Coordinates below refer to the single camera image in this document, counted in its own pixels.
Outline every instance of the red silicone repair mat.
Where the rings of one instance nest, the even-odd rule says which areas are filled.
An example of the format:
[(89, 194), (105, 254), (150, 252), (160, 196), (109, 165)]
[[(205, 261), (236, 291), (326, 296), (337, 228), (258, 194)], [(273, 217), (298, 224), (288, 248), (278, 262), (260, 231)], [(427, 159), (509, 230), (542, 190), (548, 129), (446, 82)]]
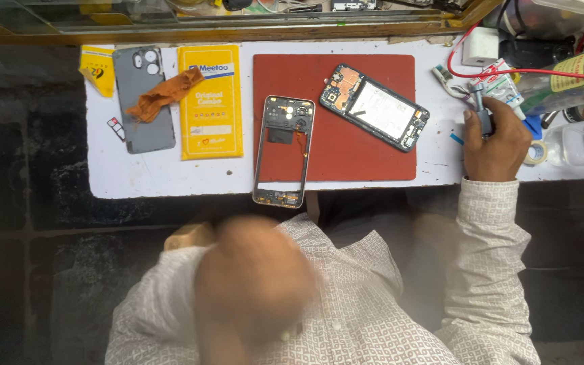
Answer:
[[(263, 106), (268, 95), (312, 100), (315, 119), (307, 181), (413, 180), (416, 147), (404, 153), (324, 108), (319, 96), (324, 80), (345, 63), (415, 102), (414, 58), (398, 54), (256, 54), (254, 55), (254, 165)], [(259, 181), (299, 181), (300, 145), (267, 149)]]

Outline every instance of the white charger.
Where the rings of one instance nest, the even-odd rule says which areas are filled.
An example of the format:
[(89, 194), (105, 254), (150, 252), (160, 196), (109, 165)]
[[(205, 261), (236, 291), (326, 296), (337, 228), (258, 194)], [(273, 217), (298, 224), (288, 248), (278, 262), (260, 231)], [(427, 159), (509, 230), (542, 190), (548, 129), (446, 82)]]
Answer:
[(476, 27), (463, 43), (462, 64), (485, 67), (499, 59), (499, 31)]

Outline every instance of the gray phone back cover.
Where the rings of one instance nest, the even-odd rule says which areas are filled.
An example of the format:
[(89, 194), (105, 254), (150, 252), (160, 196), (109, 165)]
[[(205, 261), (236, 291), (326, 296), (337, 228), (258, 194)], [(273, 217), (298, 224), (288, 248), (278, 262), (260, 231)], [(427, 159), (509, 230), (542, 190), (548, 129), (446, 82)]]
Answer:
[[(148, 74), (148, 65), (157, 63), (161, 70), (162, 60), (159, 55), (155, 61), (148, 62), (143, 57), (147, 51), (156, 51), (159, 54), (159, 49), (154, 47), (119, 49), (112, 54), (125, 140), (128, 152), (131, 154), (159, 151), (173, 148), (175, 145), (173, 118), (168, 105), (159, 110), (159, 114), (152, 123), (137, 122), (136, 117), (125, 112), (136, 105), (139, 95), (164, 81), (164, 74), (161, 72), (155, 75)], [(141, 68), (134, 66), (135, 54), (142, 57)]]

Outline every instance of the gray screwdriver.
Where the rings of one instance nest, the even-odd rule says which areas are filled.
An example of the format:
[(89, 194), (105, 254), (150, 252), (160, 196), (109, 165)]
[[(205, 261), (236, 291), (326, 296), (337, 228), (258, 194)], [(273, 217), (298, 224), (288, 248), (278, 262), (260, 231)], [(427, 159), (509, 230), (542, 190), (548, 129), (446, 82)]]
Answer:
[(482, 102), (483, 84), (479, 83), (470, 88), (470, 93), (474, 94), (474, 100), (477, 103), (477, 115), (482, 122), (482, 136), (488, 137), (493, 133), (491, 116), (488, 114), (488, 109), (483, 107)]

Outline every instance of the tape roll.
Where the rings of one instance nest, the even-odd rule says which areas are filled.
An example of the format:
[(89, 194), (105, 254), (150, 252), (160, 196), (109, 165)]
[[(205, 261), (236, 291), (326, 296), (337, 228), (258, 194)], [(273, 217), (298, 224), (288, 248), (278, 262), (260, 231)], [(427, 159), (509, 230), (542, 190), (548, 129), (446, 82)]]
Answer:
[(546, 160), (547, 154), (547, 149), (544, 142), (540, 140), (533, 140), (531, 142), (531, 147), (535, 151), (535, 156), (531, 157), (531, 155), (527, 153), (526, 157), (524, 158), (524, 163), (529, 165), (535, 165), (539, 164), (540, 162), (544, 162), (544, 160)]

